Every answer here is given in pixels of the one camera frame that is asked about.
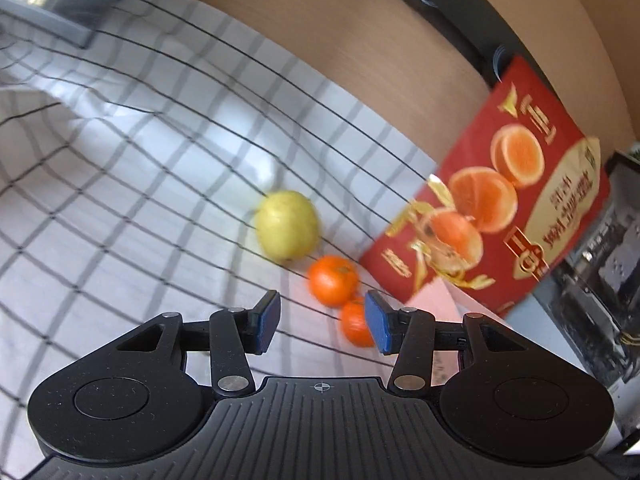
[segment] triangular cutout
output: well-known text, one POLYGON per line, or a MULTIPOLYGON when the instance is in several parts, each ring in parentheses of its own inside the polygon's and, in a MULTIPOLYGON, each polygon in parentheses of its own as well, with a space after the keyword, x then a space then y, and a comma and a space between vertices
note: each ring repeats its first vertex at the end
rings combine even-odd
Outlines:
POLYGON ((131 339, 118 346, 118 350, 124 352, 153 352, 158 348, 164 328, 161 325, 153 325, 131 339))
POLYGON ((503 333, 498 332, 493 326, 483 325, 481 330, 489 352, 523 352, 526 350, 503 333))

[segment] yellow-green fruit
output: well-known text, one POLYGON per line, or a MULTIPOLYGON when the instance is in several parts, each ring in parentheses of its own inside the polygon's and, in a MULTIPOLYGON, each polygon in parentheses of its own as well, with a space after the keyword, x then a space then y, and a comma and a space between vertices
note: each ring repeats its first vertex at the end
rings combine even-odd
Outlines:
POLYGON ((320 238, 314 205, 297 191, 277 191, 265 198, 255 216, 258 241, 272 260, 306 256, 320 238))

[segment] ribbed black surface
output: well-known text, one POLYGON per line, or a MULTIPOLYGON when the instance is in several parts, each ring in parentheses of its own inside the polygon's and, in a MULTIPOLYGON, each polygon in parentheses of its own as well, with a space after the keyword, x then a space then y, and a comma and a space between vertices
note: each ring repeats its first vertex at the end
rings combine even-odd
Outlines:
POLYGON ((151 462, 91 468, 53 458, 30 478, 613 480, 589 458, 524 468, 479 456, 453 440, 426 403, 392 396, 375 379, 286 378, 223 400, 196 436, 151 462))

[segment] white tablecloth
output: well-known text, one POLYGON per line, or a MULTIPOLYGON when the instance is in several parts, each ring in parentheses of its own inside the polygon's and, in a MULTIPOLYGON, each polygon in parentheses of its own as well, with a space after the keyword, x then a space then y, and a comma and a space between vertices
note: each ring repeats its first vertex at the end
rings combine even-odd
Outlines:
MULTIPOLYGON (((1 16, 0 468, 42 458, 26 419, 48 375, 164 311, 185 321, 283 298, 267 374, 381 376, 392 358, 340 334, 307 291, 323 253, 357 259, 433 161, 355 97, 194 0, 121 0, 88 50, 1 16), (268 181, 308 196, 316 254, 265 259, 268 181)), ((376 286, 361 269, 363 290, 376 286)), ((210 384, 209 357, 188 372, 210 384)))

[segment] orange fruit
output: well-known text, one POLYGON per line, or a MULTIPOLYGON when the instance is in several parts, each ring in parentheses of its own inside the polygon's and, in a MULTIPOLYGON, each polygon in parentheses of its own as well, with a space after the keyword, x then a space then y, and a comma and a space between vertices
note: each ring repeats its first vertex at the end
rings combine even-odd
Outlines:
POLYGON ((455 209, 439 208, 423 216, 418 236, 431 252, 431 262, 453 274, 475 267, 482 259, 482 237, 455 209))
POLYGON ((491 141, 491 163, 516 188, 531 186, 545 171, 545 157, 536 136, 521 124, 500 128, 491 141))
POLYGON ((355 298, 340 311, 340 328, 353 345, 369 348, 375 345, 367 321, 364 318, 364 300, 355 298))
POLYGON ((332 308, 343 306, 358 290, 356 267, 341 256, 328 254, 314 262, 308 271, 309 290, 316 299, 332 308))
POLYGON ((461 215, 481 233, 497 233, 511 223, 518 210, 513 184, 492 168, 475 166, 457 171, 449 191, 461 215))

